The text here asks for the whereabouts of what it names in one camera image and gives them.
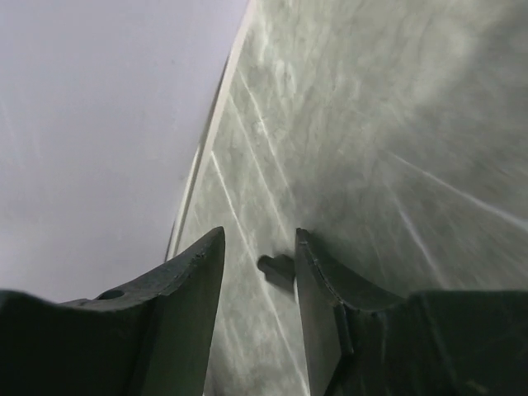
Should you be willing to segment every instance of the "dark plastic part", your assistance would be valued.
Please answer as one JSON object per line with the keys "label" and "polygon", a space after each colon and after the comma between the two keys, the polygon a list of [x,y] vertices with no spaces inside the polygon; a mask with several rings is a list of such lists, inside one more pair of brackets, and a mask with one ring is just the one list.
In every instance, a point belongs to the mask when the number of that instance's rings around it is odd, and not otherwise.
{"label": "dark plastic part", "polygon": [[400,299],[302,229],[295,270],[312,396],[528,394],[528,293]]}
{"label": "dark plastic part", "polygon": [[264,272],[266,281],[288,293],[294,293],[295,264],[290,257],[284,254],[273,258],[262,256],[258,259],[257,268]]}
{"label": "dark plastic part", "polygon": [[0,291],[0,394],[201,396],[224,230],[97,299]]}

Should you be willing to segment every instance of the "small black object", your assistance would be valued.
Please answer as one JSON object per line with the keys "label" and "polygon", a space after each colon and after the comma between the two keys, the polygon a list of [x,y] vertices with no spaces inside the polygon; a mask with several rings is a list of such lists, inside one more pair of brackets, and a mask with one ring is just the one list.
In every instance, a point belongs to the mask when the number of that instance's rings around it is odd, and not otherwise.
{"label": "small black object", "polygon": [[0,290],[0,395],[201,396],[224,230],[97,299]]}
{"label": "small black object", "polygon": [[295,264],[290,257],[284,254],[276,257],[261,256],[257,268],[264,272],[267,282],[288,293],[295,292]]}

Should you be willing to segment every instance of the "scratched floor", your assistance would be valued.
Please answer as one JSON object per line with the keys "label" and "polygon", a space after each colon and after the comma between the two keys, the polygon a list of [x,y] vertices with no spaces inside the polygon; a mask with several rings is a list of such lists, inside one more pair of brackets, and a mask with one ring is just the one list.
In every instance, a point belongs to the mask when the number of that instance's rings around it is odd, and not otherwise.
{"label": "scratched floor", "polygon": [[527,128],[525,1],[258,1],[180,246],[225,227],[209,394],[308,394],[255,269],[295,227],[400,295],[526,289]]}

